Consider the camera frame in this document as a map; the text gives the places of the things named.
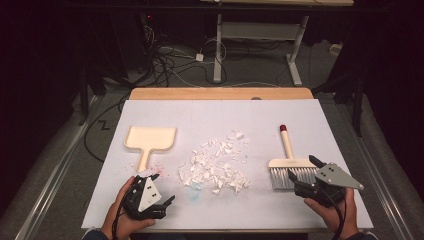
desk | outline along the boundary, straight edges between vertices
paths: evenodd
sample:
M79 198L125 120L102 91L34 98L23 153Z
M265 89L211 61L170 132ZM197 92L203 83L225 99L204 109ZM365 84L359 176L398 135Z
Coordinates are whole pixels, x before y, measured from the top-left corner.
M108 206L130 175L159 172L161 176L155 184L163 198L175 195L176 199L168 207L166 218L145 229L147 232L326 231L320 217L293 192L272 190L267 167L272 158L284 156L279 134L279 125L284 122L291 132L296 156L313 153L349 172L318 100L312 99L308 91L302 88L133 90L125 103L82 228L101 226ZM167 152L151 155L148 170L137 173L135 163L139 153L130 152L123 144L129 126L170 125L177 127L174 146ZM234 160L231 164L250 179L251 185L237 194L225 188L218 195L207 184L201 190L184 187L178 172L190 161L192 150L200 149L199 143L208 139L225 139L225 134L231 134L234 129L243 131L248 147L240 148L245 163ZM372 228L364 203L359 194L356 196L359 227Z
M303 6L352 6L353 0L221 0L223 3L242 4L269 4L269 5L303 5ZM293 49L286 55L286 61L293 84L302 86L299 72L296 67L296 57L302 43L303 34L309 17L303 16L299 24L273 24L273 23L251 23L251 22L224 22L222 14L218 14L216 33L216 52L213 81L221 82L222 69L222 38L248 38L248 39L271 39L271 40L294 40Z

brush bristles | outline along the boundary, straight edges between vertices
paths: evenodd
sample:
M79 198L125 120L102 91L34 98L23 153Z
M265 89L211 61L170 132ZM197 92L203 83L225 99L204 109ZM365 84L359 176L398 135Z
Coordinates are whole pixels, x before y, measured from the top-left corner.
M294 189L293 182L289 179L287 169L290 169L296 176L297 180L305 183L314 183L317 168L270 168L272 188L274 190L292 191Z

sleeve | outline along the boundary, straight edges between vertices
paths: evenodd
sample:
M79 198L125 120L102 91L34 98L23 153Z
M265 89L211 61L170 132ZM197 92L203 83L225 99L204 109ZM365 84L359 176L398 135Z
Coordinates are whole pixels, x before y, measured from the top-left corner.
M91 229L85 233L84 237L82 237L82 240L109 240L109 239L106 237L106 235L103 232L98 231L96 229Z
M378 239L374 234L372 234L370 232L367 232L367 233L361 233L360 232L360 233L357 233L357 234L350 236L346 240L378 240Z

white metal desk leg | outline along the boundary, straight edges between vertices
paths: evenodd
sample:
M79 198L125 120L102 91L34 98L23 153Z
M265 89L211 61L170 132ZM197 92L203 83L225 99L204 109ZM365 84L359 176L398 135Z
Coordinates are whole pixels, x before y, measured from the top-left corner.
M300 80L299 72L296 67L296 56L299 51L300 44L302 43L303 34L305 33L306 24L308 23L309 16L304 16L302 22L300 23L299 29L297 30L296 39L294 41L293 52L292 54L287 54L287 64L289 65L290 74L293 79L295 86L302 86L302 81Z
M222 39L222 14L218 14L218 21L216 24L216 53L215 53L215 65L213 69L213 82L221 82L221 39Z

human hand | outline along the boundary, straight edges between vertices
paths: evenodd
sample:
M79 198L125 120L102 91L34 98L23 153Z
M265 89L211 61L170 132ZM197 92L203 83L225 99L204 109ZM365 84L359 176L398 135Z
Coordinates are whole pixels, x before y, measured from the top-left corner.
M356 222L356 204L354 199L354 191L352 188L346 188L346 218L342 233L340 234L340 239L344 240L348 237L359 232L357 222ZM318 202L311 198L305 198L304 202L308 205L312 210L314 210L318 215L322 217L327 227L332 231L336 232L340 221L339 215L334 207L326 208L320 205ZM344 216L345 214L345 203L340 202L338 207Z
M125 193L128 189L130 189L133 182L134 176L131 176L131 178L128 179L124 186L122 186L122 188L119 190L115 202L109 208L103 226L100 229L100 231L102 231L108 239L113 238L112 225L116 217L116 212L118 211L119 204L124 198ZM118 225L116 228L116 237L118 239L128 239L131 233L155 225L155 223L156 221L154 219L145 219L142 221L133 220L127 214L125 214L124 209L121 209Z

